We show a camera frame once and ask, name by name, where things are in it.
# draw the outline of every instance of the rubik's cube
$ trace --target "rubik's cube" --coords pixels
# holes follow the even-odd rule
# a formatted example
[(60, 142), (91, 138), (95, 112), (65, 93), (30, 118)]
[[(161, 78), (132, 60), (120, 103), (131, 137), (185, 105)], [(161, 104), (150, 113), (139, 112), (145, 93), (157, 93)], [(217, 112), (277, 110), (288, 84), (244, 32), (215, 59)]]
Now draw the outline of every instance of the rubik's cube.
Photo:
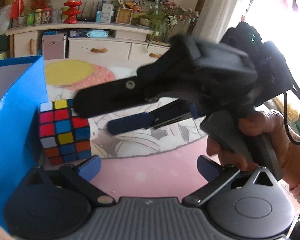
[(40, 104), (39, 136), (51, 165), (91, 157), (90, 127), (77, 116), (73, 100)]

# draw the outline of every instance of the tv cabinet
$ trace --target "tv cabinet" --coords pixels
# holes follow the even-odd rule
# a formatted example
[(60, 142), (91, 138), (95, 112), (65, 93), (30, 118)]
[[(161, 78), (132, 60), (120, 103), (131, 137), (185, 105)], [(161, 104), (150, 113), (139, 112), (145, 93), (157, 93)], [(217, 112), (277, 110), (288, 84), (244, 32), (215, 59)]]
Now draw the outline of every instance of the tv cabinet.
[(130, 25), (79, 22), (77, 24), (41, 24), (11, 28), (11, 57), (36, 55), (41, 37), (47, 30), (103, 29), (111, 30), (107, 38), (68, 38), (68, 58), (84, 60), (103, 66), (123, 66), (137, 69), (141, 65), (155, 62), (169, 46), (151, 44), (147, 47), (146, 36), (152, 31)]

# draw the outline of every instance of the wooden drawer handle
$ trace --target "wooden drawer handle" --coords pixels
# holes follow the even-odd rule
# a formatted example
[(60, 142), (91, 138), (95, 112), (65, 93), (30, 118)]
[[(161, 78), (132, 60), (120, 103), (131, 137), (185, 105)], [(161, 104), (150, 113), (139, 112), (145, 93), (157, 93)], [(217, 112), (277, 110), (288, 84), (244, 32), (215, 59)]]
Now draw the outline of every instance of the wooden drawer handle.
[(94, 52), (94, 53), (106, 53), (106, 52), (108, 52), (108, 49), (91, 49), (91, 52)]
[(150, 53), (149, 56), (150, 56), (150, 57), (157, 57), (157, 58), (159, 58), (159, 57), (161, 57), (162, 55), (161, 55), (161, 54)]
[(29, 52), (30, 52), (30, 55), (34, 54), (34, 39), (30, 39), (30, 42), (29, 42)]

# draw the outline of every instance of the white drawer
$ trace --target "white drawer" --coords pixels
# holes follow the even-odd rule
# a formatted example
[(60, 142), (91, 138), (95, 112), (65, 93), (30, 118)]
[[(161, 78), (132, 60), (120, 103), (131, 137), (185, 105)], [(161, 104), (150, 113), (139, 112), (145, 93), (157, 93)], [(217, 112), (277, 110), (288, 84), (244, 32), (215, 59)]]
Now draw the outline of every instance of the white drawer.
[(110, 66), (128, 59), (131, 43), (99, 40), (69, 40), (69, 58)]
[(14, 35), (14, 57), (36, 56), (38, 49), (38, 32)]
[(168, 50), (169, 48), (150, 45), (147, 51), (147, 45), (132, 43), (129, 60), (139, 62), (141, 65), (150, 64)]

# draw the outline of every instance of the picture frame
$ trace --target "picture frame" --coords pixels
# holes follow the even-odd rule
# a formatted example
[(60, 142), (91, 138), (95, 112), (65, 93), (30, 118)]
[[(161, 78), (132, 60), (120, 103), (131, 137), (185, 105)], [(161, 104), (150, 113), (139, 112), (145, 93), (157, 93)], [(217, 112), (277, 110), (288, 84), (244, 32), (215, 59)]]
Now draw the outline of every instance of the picture frame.
[(132, 9), (118, 8), (115, 23), (131, 25), (132, 13), (133, 13)]

